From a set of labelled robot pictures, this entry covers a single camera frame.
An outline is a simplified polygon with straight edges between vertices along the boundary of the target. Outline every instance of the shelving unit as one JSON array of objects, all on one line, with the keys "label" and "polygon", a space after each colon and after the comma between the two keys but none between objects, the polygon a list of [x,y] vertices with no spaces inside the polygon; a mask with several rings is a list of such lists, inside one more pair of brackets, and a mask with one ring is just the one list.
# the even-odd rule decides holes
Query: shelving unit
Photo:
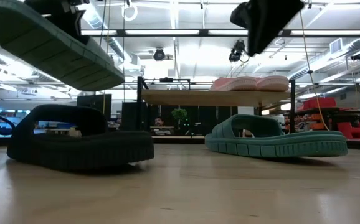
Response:
[{"label": "shelving unit", "polygon": [[[332,131],[338,131],[338,123],[342,122],[350,122],[351,117],[353,119],[357,119],[360,121],[360,110],[341,110],[341,108],[321,108],[321,113],[323,115],[323,120],[327,127]],[[313,114],[320,114],[318,108],[308,109],[308,110],[301,110],[296,111],[294,113],[296,120],[298,119],[297,116],[304,116],[306,114],[313,115]],[[304,120],[302,122],[317,122],[321,123],[320,119],[312,119],[312,120]]]},{"label": "shelving unit", "polygon": [[[291,99],[291,111],[295,110],[295,81],[290,80],[291,92],[261,92],[261,91],[198,91],[191,90],[190,79],[173,79],[172,81],[187,81],[188,90],[150,90],[143,77],[137,77],[137,107],[136,129],[141,130],[141,114],[143,100],[147,106],[146,131],[150,127],[151,105],[181,105],[181,106],[253,106],[259,108],[280,100]],[[290,113],[290,133],[294,133],[294,113]]]}]

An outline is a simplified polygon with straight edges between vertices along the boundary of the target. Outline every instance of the security camera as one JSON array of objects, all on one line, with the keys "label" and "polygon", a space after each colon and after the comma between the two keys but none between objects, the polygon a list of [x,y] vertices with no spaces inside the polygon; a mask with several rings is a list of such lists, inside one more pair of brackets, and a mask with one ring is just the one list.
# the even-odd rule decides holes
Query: security camera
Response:
[{"label": "security camera", "polygon": [[231,49],[229,60],[230,62],[238,62],[245,51],[245,44],[241,40],[237,40],[234,47]]},{"label": "security camera", "polygon": [[165,59],[165,53],[163,52],[163,49],[156,49],[154,53],[154,59],[156,61],[162,61]]},{"label": "security camera", "polygon": [[360,60],[360,54],[356,54],[350,57],[351,60]]}]

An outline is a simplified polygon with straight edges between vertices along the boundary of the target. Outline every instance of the pink slide sandal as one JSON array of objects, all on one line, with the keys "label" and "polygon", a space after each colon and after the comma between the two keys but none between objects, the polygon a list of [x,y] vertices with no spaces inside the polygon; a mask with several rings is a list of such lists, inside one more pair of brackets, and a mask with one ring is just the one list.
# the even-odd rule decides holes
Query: pink slide sandal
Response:
[{"label": "pink slide sandal", "polygon": [[254,77],[218,78],[211,90],[215,91],[255,91],[257,81]]},{"label": "pink slide sandal", "polygon": [[272,75],[266,78],[257,78],[258,91],[287,91],[289,81],[287,77],[281,75]]}]

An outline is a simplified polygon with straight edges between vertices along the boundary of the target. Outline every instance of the red object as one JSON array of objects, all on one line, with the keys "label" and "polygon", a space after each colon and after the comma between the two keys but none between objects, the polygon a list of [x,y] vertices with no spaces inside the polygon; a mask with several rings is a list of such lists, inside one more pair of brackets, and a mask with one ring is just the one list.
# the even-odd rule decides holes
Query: red object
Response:
[{"label": "red object", "polygon": [[338,123],[338,130],[343,133],[347,139],[360,140],[360,123],[358,127],[352,127],[349,122]]},{"label": "red object", "polygon": [[[318,101],[320,103],[320,108],[336,107],[335,98],[318,98]],[[318,108],[316,98],[311,98],[311,99],[303,102],[302,110],[308,110],[308,109],[313,109],[313,108]]]}]

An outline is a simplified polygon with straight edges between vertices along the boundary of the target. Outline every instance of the air vent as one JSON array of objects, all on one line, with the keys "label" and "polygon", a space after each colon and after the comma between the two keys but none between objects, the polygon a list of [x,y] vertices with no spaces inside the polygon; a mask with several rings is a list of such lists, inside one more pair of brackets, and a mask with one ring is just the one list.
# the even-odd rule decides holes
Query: air vent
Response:
[{"label": "air vent", "polygon": [[336,52],[339,52],[342,50],[342,38],[339,38],[335,40],[334,42],[329,44],[329,49],[331,51],[331,54],[335,54]]}]

